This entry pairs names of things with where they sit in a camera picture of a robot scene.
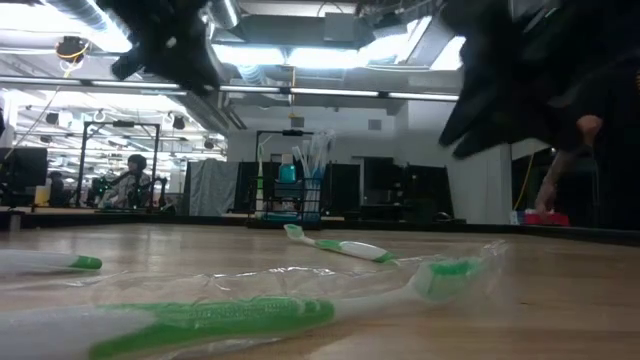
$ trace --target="wooden table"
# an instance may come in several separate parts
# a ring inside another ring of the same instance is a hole
[[[238,273],[284,266],[350,271],[376,266],[289,243],[279,231],[240,227],[117,225],[2,236],[0,248],[98,256],[105,274]],[[219,358],[640,359],[640,249],[507,235],[325,230],[321,236],[367,241],[403,257],[496,239],[506,240],[510,250],[499,287],[474,304],[391,309]],[[0,310],[52,306],[53,301],[0,301]]]

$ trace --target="yellow cable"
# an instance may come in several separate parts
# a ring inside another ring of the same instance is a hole
[[[73,63],[71,63],[71,66],[69,66],[69,69],[67,69],[67,71],[64,73],[64,78],[68,78],[69,75],[71,75],[71,72],[73,70],[75,70],[74,66],[76,64],[76,62],[78,61],[78,56],[76,56],[73,59]],[[16,146],[20,144],[20,142],[22,142],[22,140],[24,138],[27,137],[27,135],[29,135],[30,132],[32,132],[33,130],[35,130],[36,126],[38,125],[38,123],[42,120],[42,115],[44,115],[44,113],[49,109],[49,107],[51,106],[51,103],[53,102],[53,99],[56,97],[56,95],[58,94],[58,92],[60,92],[60,86],[58,86],[56,88],[56,91],[53,93],[53,96],[51,96],[51,100],[49,100],[49,103],[47,104],[47,106],[44,108],[44,110],[42,110],[42,112],[40,113],[40,116],[38,116],[37,120],[33,123],[33,125],[31,126],[31,128],[29,128],[29,130],[27,130],[27,133],[25,135],[22,136],[22,138],[16,143],[16,145],[12,146],[11,149],[7,152],[7,155],[5,155],[4,159],[2,159],[2,162],[6,161],[9,156],[11,156],[11,154],[13,153],[13,150],[15,150]],[[2,162],[0,162],[0,171],[2,171]]]
[[[520,201],[522,201],[522,197],[524,196],[524,189],[527,188],[527,183],[529,182],[529,174],[531,173],[531,167],[533,166],[533,158],[535,157],[535,155],[535,152],[531,153],[531,158],[529,159],[529,167],[527,168],[527,174],[524,176],[522,188],[520,189],[520,196],[518,196],[518,201],[516,201],[516,204],[513,206],[513,211],[516,211],[518,209],[518,205],[520,205]]]

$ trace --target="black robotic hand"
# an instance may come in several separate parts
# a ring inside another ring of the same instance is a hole
[[[464,84],[440,143],[462,139],[464,158],[498,144],[537,138],[558,148],[580,141],[568,111],[590,75],[640,47],[640,2],[564,1],[513,18],[500,0],[450,0],[441,16],[467,41]],[[564,103],[551,106],[553,99]]]
[[[219,86],[215,56],[200,10],[208,0],[98,0],[131,30],[133,48],[111,67],[124,80],[143,69],[198,95]]]

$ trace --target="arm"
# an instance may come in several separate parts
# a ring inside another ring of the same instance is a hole
[[[556,199],[556,183],[560,176],[567,170],[579,151],[558,151],[556,158],[547,171],[547,175],[542,180],[542,185],[536,197],[536,212],[543,221],[547,220],[547,214],[553,209],[553,203]]]
[[[553,163],[551,163],[551,167],[549,167],[549,170],[547,171],[547,175],[545,175],[542,180],[543,185],[549,184],[556,186],[560,176],[567,170],[567,168],[569,168],[577,154],[578,151],[558,151],[555,159],[553,159]]]

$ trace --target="teal container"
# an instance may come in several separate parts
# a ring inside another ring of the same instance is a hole
[[[296,182],[296,166],[293,165],[293,156],[291,154],[282,154],[282,165],[280,165],[278,181],[283,184]]]

